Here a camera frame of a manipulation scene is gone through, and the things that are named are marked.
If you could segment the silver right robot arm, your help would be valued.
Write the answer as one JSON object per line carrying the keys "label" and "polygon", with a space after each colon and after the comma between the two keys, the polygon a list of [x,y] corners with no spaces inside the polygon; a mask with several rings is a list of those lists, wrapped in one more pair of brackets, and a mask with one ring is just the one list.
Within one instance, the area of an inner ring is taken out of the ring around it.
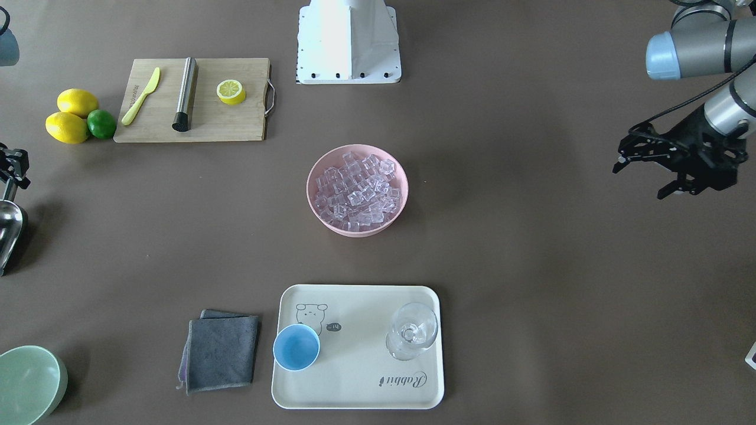
{"label": "silver right robot arm", "polygon": [[[19,46],[14,33],[10,30],[11,16],[1,7],[1,67],[14,66],[19,62]],[[1,175],[3,183],[13,183],[25,190],[31,181],[26,174],[29,169],[29,154],[22,149],[11,149],[1,143]]]}

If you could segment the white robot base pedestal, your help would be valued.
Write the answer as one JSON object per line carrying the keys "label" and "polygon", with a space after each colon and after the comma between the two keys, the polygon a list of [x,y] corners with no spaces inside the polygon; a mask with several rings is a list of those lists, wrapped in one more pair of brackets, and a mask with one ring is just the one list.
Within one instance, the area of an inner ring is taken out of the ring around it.
{"label": "white robot base pedestal", "polygon": [[299,9],[297,42],[299,84],[402,79],[396,11],[383,1],[311,1]]}

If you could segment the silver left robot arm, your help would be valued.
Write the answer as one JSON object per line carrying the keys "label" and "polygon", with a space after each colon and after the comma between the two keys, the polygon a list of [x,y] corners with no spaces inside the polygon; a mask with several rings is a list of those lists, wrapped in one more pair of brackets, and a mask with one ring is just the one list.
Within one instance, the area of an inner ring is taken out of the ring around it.
{"label": "silver left robot arm", "polygon": [[649,78],[727,78],[703,91],[704,104],[669,131],[654,129],[661,113],[632,126],[618,145],[613,173],[632,162],[655,162],[675,173],[675,180],[659,189],[660,200],[734,186],[755,129],[754,54],[753,1],[678,1],[670,29],[646,46]]}

